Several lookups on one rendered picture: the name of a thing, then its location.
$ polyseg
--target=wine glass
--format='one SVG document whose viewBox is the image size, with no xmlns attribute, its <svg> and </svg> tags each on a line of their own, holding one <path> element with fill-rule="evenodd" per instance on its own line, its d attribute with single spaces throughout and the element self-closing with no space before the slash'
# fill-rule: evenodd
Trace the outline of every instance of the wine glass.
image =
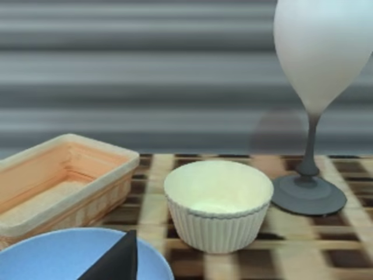
<svg viewBox="0 0 373 280">
<path fill-rule="evenodd" d="M 316 126 L 325 109 L 359 75 L 372 53 L 371 0 L 279 0 L 277 56 L 308 115 L 309 133 L 297 175 L 277 178 L 272 202 L 302 215 L 326 215 L 346 204 L 335 185 L 318 177 Z"/>
</svg>

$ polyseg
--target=plate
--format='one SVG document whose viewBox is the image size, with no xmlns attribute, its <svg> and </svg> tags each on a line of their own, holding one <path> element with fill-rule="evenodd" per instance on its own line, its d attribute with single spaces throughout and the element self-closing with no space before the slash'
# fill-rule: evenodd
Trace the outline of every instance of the plate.
<svg viewBox="0 0 373 280">
<path fill-rule="evenodd" d="M 57 230 L 0 251 L 0 279 L 78 279 L 124 232 L 96 227 Z M 138 280 L 174 280 L 164 257 L 138 239 Z"/>
</svg>

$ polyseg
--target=gray wall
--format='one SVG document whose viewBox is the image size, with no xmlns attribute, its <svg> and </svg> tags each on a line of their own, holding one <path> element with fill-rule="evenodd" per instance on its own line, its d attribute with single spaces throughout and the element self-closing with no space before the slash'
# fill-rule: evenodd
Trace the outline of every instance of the gray wall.
<svg viewBox="0 0 373 280">
<path fill-rule="evenodd" d="M 0 156 L 66 132 L 140 152 L 302 151 L 274 1 L 93 2 L 107 1 L 2 0 Z M 372 102 L 373 59 L 323 116 L 317 151 L 371 153 Z"/>
</svg>

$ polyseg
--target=table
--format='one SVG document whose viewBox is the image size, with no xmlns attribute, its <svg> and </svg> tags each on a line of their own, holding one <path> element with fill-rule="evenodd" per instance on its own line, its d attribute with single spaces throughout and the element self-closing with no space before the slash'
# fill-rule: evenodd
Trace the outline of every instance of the table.
<svg viewBox="0 0 373 280">
<path fill-rule="evenodd" d="M 300 156 L 142 155 L 124 204 L 95 226 L 136 229 L 171 265 L 176 280 L 372 280 L 373 156 L 317 156 L 321 176 L 340 187 L 346 207 L 327 217 L 272 206 L 257 240 L 233 254 L 210 255 L 178 237 L 163 195 L 175 167 L 205 159 L 245 163 L 269 177 L 294 173 Z"/>
</svg>

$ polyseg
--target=wine glass stem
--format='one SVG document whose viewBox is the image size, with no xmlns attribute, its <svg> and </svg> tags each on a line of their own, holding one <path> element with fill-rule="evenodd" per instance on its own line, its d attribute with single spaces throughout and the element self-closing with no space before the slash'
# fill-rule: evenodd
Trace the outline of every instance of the wine glass stem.
<svg viewBox="0 0 373 280">
<path fill-rule="evenodd" d="M 296 171 L 303 177 L 317 176 L 320 170 L 317 168 L 314 158 L 316 128 L 319 123 L 321 114 L 308 114 L 308 139 L 305 155 L 301 164 L 296 168 Z"/>
</svg>

